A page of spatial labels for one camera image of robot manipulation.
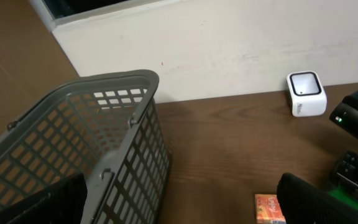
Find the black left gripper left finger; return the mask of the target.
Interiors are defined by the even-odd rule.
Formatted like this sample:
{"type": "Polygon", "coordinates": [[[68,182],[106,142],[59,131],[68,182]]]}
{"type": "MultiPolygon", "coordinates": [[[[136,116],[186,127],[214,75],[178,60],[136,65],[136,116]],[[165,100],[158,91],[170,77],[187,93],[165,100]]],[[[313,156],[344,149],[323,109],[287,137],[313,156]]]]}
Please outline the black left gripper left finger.
{"type": "Polygon", "coordinates": [[[84,175],[72,174],[0,211],[0,224],[79,224],[87,193],[84,175]]]}

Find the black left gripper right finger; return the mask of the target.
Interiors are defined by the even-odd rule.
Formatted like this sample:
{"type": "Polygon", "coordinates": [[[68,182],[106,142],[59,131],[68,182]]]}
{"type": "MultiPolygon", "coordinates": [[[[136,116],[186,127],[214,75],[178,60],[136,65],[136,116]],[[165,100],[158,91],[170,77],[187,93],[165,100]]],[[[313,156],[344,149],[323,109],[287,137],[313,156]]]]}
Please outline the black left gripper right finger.
{"type": "Polygon", "coordinates": [[[358,210],[291,173],[282,175],[277,199],[288,224],[358,224],[358,210]]]}

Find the green-lidded white jar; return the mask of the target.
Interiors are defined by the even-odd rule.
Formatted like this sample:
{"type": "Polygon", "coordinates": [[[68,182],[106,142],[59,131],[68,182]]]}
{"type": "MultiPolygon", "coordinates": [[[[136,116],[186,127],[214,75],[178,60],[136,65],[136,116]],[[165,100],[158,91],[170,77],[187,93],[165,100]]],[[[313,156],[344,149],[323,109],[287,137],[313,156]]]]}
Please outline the green-lidded white jar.
{"type": "Polygon", "coordinates": [[[336,187],[333,190],[329,190],[328,194],[358,211],[358,201],[345,187],[336,187]]]}

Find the orange snack packet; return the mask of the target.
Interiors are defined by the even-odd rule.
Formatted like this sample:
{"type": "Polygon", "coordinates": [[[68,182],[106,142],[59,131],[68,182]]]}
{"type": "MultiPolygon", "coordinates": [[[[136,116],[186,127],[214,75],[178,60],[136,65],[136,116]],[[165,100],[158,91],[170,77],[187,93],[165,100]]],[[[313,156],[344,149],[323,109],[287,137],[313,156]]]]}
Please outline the orange snack packet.
{"type": "Polygon", "coordinates": [[[255,214],[257,224],[286,224],[274,194],[255,194],[255,214]]]}

